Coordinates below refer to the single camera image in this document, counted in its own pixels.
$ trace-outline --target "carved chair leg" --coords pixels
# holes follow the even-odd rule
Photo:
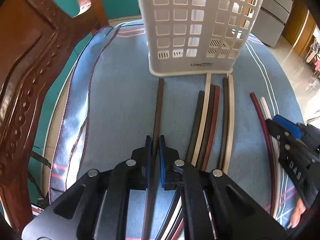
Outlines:
[[[11,227],[21,236],[33,219],[29,198],[27,169],[16,174],[9,185],[0,184],[0,198]]]

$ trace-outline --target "tiled floor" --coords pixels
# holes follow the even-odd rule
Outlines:
[[[268,47],[287,75],[305,122],[320,110],[320,81],[312,77],[313,71],[293,50],[290,43],[280,36],[274,48]],[[320,120],[312,125],[320,128]]]
[[[110,21],[110,25],[114,27],[121,22],[137,19],[140,19],[140,17],[117,19]],[[287,75],[296,94],[304,120],[306,121],[317,116],[315,112],[320,110],[320,81],[312,77],[313,72],[311,68],[303,62],[302,58],[292,51],[292,46],[283,36],[280,37],[274,48],[268,48]],[[50,161],[52,160],[54,148],[58,140],[60,124],[67,101],[69,83],[70,80],[68,79],[58,99],[49,128],[44,154],[45,158]],[[320,128],[320,120],[314,121],[311,124]],[[42,180],[44,193],[48,190],[49,175],[50,170],[45,167],[43,169]]]

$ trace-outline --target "white plastic basket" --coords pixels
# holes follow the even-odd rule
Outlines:
[[[263,0],[139,0],[155,76],[231,73]]]

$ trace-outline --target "maroon strip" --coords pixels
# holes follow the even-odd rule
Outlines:
[[[275,165],[273,162],[273,148],[271,145],[271,140],[270,140],[270,135],[268,132],[268,127],[266,124],[266,121],[264,120],[263,112],[261,110],[261,107],[259,105],[259,102],[257,100],[257,97],[255,93],[250,93],[250,97],[252,100],[252,103],[254,105],[254,108],[256,109],[261,128],[263,131],[264,138],[266,140],[266,145],[267,145],[267,151],[268,151],[268,156],[269,156],[269,165],[270,165],[270,173],[271,173],[271,209],[270,209],[270,215],[273,214],[274,208],[276,205],[276,176],[275,176]]]
[[[210,153],[211,153],[211,149],[212,149],[214,134],[215,134],[216,125],[217,125],[219,96],[220,96],[220,87],[219,86],[215,86],[215,88],[214,88],[214,101],[213,101],[211,127],[210,127],[210,133],[209,133],[207,149],[205,151],[205,155],[204,155],[204,160],[203,160],[203,163],[202,163],[201,171],[205,171],[207,169],[209,158],[210,158]]]

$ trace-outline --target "brown strip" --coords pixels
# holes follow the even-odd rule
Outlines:
[[[270,173],[271,173],[271,209],[270,209],[270,214],[274,213],[274,208],[276,204],[276,185],[275,185],[275,167],[274,167],[274,162],[273,162],[273,152],[272,152],[272,146],[271,146],[271,141],[270,141],[270,135],[268,132],[268,127],[266,124],[266,121],[264,120],[263,112],[260,108],[259,102],[257,100],[257,97],[255,93],[250,93],[250,97],[252,100],[252,103],[254,105],[254,108],[256,109],[260,125],[263,131],[264,139],[266,141],[267,145],[267,151],[268,151],[268,156],[269,156],[269,165],[270,165]]]
[[[213,102],[213,111],[212,111],[212,118],[211,118],[211,126],[210,126],[210,133],[209,133],[209,139],[207,144],[207,149],[205,151],[204,160],[202,163],[201,171],[205,171],[207,169],[214,134],[216,131],[216,125],[217,125],[217,118],[218,118],[218,108],[219,108],[219,96],[220,96],[220,87],[214,86],[214,102]]]
[[[212,119],[212,111],[213,111],[213,103],[214,103],[214,91],[215,91],[214,85],[210,85],[207,118],[205,119],[204,133],[203,133],[203,137],[202,137],[198,160],[196,163],[196,168],[198,170],[200,170],[202,167],[204,155],[206,153],[206,149],[207,149],[207,145],[208,145],[208,139],[209,139],[210,127],[211,127],[211,119]]]
[[[222,127],[222,138],[220,148],[220,158],[218,169],[222,170],[224,157],[226,155],[227,138],[228,138],[228,126],[229,126],[229,85],[228,78],[222,80],[223,87],[223,127]]]
[[[153,207],[155,199],[153,197],[156,187],[154,187],[154,170],[156,167],[156,157],[157,157],[157,141],[160,133],[160,121],[161,121],[161,109],[162,109],[162,99],[163,99],[163,87],[164,79],[159,78],[158,82],[158,94],[157,94],[157,103],[156,103],[156,114],[155,122],[153,126],[153,145],[152,145],[152,155],[151,155],[151,164],[150,164],[150,185],[147,189],[147,199],[144,210],[143,226],[142,226],[142,236],[141,240],[147,240],[150,234],[150,220],[153,217]]]

